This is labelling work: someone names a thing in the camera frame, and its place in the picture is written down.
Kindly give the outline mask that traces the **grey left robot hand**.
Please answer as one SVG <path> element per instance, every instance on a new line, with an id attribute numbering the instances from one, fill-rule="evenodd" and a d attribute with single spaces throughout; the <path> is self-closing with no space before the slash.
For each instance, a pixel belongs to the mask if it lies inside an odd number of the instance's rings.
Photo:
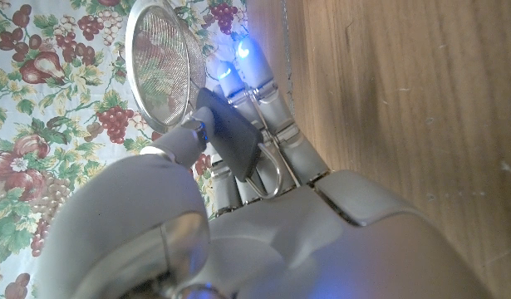
<path id="1" fill-rule="evenodd" d="M 41 298 L 487 298 L 439 231 L 357 173 L 208 220 L 194 138 L 120 159 L 56 215 Z"/>

